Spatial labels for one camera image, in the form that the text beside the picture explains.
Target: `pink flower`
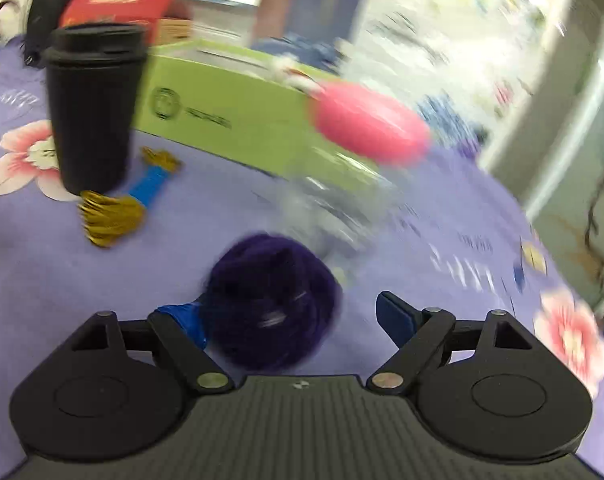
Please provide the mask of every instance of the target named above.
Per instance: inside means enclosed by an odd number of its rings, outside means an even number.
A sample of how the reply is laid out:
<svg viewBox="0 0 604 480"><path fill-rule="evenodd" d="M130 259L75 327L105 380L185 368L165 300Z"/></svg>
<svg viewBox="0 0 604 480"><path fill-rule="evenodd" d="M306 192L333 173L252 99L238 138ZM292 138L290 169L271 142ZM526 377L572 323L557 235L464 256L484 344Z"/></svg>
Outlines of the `pink flower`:
<svg viewBox="0 0 604 480"><path fill-rule="evenodd" d="M534 318L536 336L579 380L592 398L604 377L604 339L589 306L573 300L567 288L541 295Z"/></svg>
<svg viewBox="0 0 604 480"><path fill-rule="evenodd" d="M77 199L62 186L50 121L36 121L6 132L0 146L10 152L0 157L0 195L17 191L35 178L49 198Z"/></svg>

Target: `tumbler lid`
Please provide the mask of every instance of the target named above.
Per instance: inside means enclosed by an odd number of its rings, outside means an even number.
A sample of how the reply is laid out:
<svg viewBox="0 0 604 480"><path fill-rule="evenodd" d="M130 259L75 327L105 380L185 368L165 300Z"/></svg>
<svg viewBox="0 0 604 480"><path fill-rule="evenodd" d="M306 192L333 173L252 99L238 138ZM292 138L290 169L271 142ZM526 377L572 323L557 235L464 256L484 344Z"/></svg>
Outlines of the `tumbler lid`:
<svg viewBox="0 0 604 480"><path fill-rule="evenodd" d="M85 23L62 27L51 34L44 51L47 64L111 65L146 57L146 29L135 23Z"/></svg>
<svg viewBox="0 0 604 480"><path fill-rule="evenodd" d="M330 141L381 164L415 162L429 145L429 127L417 113L353 83L322 85L314 123Z"/></svg>

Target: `bed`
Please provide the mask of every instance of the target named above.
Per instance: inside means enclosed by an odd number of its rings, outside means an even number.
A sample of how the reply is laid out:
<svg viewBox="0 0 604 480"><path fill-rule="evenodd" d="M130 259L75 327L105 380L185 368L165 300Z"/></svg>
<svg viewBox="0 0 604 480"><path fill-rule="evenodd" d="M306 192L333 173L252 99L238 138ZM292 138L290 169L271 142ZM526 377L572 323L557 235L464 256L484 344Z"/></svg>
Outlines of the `bed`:
<svg viewBox="0 0 604 480"><path fill-rule="evenodd" d="M0 50L0 141L5 132L46 116L44 72L24 68L16 45ZM54 166L30 182L0 187L0 478L25 458L8 417L11 392L77 326L98 310L141 319L159 305L193 300L226 248L273 224L274 178L136 132L134 149L143 145L170 150L184 167L140 231L110 250L86 240L73 201L46 195L64 198L45 178ZM7 138L0 158L16 150ZM134 156L120 192L142 173ZM505 309L538 336L550 305L572 301L515 200L469 161L440 148L415 168L404 200L389 212L376 252L346 290L333 332L315 355L287 372L366 378L376 370L396 351L376 322L382 290L462 319ZM595 326L592 318L588 323ZM594 409L578 455L604 476L603 374L587 377Z"/></svg>

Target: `black tumbler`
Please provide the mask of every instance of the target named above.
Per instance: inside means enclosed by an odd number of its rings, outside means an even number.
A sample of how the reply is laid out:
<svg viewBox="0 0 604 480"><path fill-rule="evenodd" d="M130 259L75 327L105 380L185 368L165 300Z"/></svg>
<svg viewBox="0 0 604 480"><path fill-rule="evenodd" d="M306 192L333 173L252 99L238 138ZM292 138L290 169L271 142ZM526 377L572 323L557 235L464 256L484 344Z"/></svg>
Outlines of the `black tumbler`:
<svg viewBox="0 0 604 480"><path fill-rule="evenodd" d="M48 110L60 176L74 194L124 179L146 60L145 29L120 23L58 28L44 52Z"/></svg>

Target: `blue handle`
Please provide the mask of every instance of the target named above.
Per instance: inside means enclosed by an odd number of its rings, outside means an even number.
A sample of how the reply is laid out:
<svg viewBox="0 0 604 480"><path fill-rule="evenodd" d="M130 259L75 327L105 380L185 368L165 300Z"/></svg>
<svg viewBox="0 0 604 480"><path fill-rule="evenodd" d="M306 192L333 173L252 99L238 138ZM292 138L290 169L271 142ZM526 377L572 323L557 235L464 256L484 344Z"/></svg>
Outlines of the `blue handle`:
<svg viewBox="0 0 604 480"><path fill-rule="evenodd" d="M144 178L133 187L129 194L148 209L168 176L168 171L159 166L150 166L146 170Z"/></svg>
<svg viewBox="0 0 604 480"><path fill-rule="evenodd" d="M376 317L378 325L386 332L398 348L402 348L418 329L418 320L412 313L401 308L383 294L378 295L376 300Z"/></svg>
<svg viewBox="0 0 604 480"><path fill-rule="evenodd" d="M158 312L168 314L181 327L184 333L201 349L207 347L207 337L200 322L200 303L192 301L182 305L163 305Z"/></svg>

